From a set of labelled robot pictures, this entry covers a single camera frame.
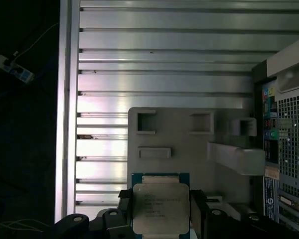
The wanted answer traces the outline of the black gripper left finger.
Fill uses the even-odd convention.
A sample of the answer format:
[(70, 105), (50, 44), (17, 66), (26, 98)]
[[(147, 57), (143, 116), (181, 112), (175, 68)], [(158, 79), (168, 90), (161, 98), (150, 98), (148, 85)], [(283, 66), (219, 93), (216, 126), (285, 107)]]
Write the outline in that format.
[(121, 190), (116, 208), (101, 210), (94, 219), (71, 214), (54, 224), (55, 239), (131, 239), (133, 192)]

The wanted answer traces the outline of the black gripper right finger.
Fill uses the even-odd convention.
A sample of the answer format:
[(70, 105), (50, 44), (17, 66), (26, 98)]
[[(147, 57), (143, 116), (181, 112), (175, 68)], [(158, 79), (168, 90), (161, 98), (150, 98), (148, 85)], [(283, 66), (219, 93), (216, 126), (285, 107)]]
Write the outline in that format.
[(209, 207), (202, 190), (190, 191), (190, 222), (199, 239), (299, 239), (299, 233), (260, 214), (243, 213), (237, 220)]

